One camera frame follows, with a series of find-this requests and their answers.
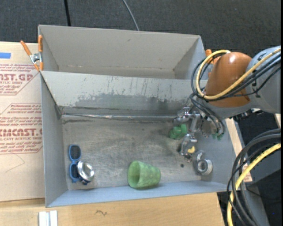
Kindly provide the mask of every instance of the blue sunglasses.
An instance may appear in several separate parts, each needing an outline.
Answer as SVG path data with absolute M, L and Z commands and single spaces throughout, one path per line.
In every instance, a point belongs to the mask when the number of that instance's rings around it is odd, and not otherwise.
M 76 183 L 77 181 L 80 181 L 80 175 L 77 170 L 77 163 L 80 161 L 81 158 L 81 148 L 78 145 L 71 144 L 69 146 L 69 158 L 71 161 L 71 164 L 69 166 L 69 175 L 72 179 L 73 183 Z

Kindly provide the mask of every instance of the green cup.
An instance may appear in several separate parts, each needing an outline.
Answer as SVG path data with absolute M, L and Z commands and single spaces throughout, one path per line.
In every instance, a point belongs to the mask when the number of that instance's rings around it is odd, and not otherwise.
M 128 183 L 132 188 L 148 188 L 160 181 L 160 170 L 150 164 L 133 161 L 128 169 Z

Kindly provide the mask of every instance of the green object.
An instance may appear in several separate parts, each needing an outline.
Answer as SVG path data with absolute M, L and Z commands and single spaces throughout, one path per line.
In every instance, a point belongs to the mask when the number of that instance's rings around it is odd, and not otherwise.
M 169 137 L 173 139 L 180 139 L 184 137 L 187 132 L 187 126 L 185 124 L 182 124 L 180 126 L 174 126 L 169 132 Z
M 128 169 L 128 183 L 132 188 L 148 188 L 160 181 L 160 170 L 150 164 L 133 161 Z

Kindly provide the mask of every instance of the cardboard box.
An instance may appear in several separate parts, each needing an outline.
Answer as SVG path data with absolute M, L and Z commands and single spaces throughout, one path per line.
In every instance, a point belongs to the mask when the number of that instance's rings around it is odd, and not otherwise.
M 0 53 L 0 202 L 43 198 L 40 75 L 19 42 L 0 42 Z
M 205 57 L 198 35 L 40 25 L 42 136 L 46 207 L 225 191 L 235 159 L 228 132 L 197 135 L 213 162 L 208 176 L 176 151 L 173 118 L 191 94 Z M 70 144 L 95 169 L 88 185 L 69 177 Z M 127 183 L 133 160 L 157 166 L 155 188 Z

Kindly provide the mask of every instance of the gray bin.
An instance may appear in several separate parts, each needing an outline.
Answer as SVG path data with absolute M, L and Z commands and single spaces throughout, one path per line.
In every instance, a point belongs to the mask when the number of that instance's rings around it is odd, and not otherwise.
M 208 176 L 176 151 L 173 118 L 191 94 L 194 67 L 205 57 L 198 35 L 40 25 L 42 131 L 46 207 L 225 191 L 235 159 L 222 140 L 197 134 L 213 162 Z M 95 169 L 88 185 L 69 177 L 70 144 Z M 129 163 L 161 170 L 157 187 L 127 183 Z

